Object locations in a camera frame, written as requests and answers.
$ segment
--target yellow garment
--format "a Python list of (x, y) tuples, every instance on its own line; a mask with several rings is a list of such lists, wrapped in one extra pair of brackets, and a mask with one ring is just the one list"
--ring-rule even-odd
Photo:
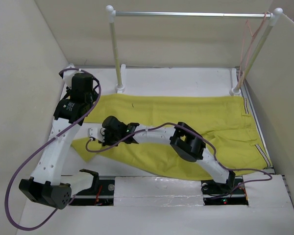
[[(229, 168), (263, 169), (271, 164), (261, 153), (264, 148), (254, 118), (248, 114), (242, 97), (154, 97), (124, 94), (105, 95), (85, 122), (102, 123), (110, 115), (128, 124), (158, 126), (164, 122), (185, 122), (217, 149), (217, 158)], [(74, 140), (73, 148), (83, 160), (94, 153), (85, 149), (88, 138)], [(101, 148), (97, 142), (90, 149)], [(102, 156), (166, 177), (208, 180), (210, 175), (199, 165), (181, 159), (169, 145), (125, 144), (101, 153)], [(249, 172), (236, 172), (237, 175)]]

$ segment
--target pole base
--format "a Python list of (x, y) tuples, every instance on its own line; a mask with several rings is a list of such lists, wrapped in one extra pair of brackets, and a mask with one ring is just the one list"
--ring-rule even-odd
[(230, 90), (229, 93), (230, 93), (231, 96), (234, 96), (234, 95), (240, 95), (240, 94), (241, 94), (241, 89), (236, 90), (235, 87), (234, 87), (234, 88), (232, 88), (232, 89)]

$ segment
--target red cable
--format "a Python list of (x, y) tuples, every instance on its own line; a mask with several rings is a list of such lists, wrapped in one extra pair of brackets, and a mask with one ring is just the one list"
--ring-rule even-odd
[(98, 191), (98, 193), (97, 193), (97, 195), (96, 195), (95, 205), (96, 205), (96, 203), (97, 203), (97, 201), (98, 201), (98, 197), (99, 197), (99, 194), (100, 194), (100, 192), (101, 192), (101, 189), (102, 189), (102, 185), (100, 185), (99, 191)]

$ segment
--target horizontal rod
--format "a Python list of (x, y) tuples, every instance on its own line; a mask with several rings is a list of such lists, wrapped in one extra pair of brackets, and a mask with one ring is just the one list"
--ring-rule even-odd
[[(216, 17), (216, 18), (263, 19), (265, 14), (116, 11), (116, 16), (167, 16), (167, 17), (211, 17), (211, 18)], [(270, 18), (271, 18), (271, 14), (266, 14), (266, 19), (268, 20)]]

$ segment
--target black bracket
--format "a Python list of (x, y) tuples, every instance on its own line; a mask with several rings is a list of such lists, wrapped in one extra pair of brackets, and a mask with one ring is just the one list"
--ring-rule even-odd
[(235, 173), (229, 171), (229, 177), (225, 184), (216, 183), (213, 180), (201, 181), (201, 191), (207, 195), (225, 195), (230, 194), (235, 183)]
[[(194, 129), (192, 129), (184, 122), (179, 122), (178, 125), (197, 133)], [(182, 130), (181, 128), (175, 127), (175, 129), (176, 130), (174, 135), (170, 138), (170, 145), (177, 152), (177, 154), (182, 159), (192, 163), (196, 162), (197, 160), (202, 160), (202, 153), (206, 147), (204, 141), (186, 132), (185, 130)]]
[(45, 184), (34, 182), (33, 178), (29, 180), (21, 179), (19, 189), (32, 202), (46, 206), (63, 209), (69, 203), (71, 198), (70, 184), (60, 184), (51, 186), (49, 181)]

